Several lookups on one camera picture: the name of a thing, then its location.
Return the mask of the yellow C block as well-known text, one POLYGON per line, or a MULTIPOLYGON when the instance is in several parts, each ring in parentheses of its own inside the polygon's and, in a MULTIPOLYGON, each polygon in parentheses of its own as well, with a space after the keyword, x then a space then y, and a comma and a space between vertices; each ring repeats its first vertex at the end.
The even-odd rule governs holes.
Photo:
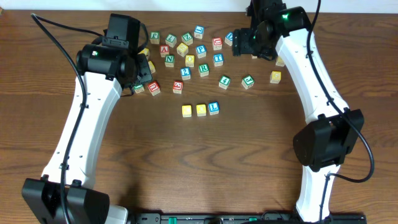
POLYGON ((182 106, 182 116, 184 118, 188 118, 192 116, 192 106, 191 105, 183 105, 182 106))

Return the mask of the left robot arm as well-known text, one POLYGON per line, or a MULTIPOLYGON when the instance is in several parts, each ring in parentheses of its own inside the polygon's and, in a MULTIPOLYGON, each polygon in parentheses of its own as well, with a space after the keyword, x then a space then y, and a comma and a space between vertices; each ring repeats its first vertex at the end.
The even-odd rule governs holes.
POLYGON ((108 28, 69 63, 75 92, 62 135, 39 179, 26 179, 22 197, 41 223, 128 223, 126 208, 96 191, 98 154, 109 117, 125 89, 152 81, 144 23, 111 14, 108 28))

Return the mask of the yellow O block moved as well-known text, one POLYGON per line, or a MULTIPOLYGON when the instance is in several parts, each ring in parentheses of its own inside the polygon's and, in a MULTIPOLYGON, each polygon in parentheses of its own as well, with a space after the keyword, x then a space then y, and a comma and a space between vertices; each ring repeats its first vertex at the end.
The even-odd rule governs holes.
POLYGON ((206 116, 206 104, 196 105, 197 116, 206 116))

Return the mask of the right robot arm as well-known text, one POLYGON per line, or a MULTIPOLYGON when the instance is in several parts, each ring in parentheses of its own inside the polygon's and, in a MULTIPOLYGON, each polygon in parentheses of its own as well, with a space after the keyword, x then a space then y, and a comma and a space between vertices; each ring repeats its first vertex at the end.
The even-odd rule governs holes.
POLYGON ((315 43, 314 24, 304 8, 282 1, 251 1, 248 28, 233 32, 233 55, 251 54, 268 61, 281 58, 298 92, 306 127, 293 138, 303 168, 297 218, 304 223, 330 222, 328 208, 334 178, 364 124, 337 92, 315 43))

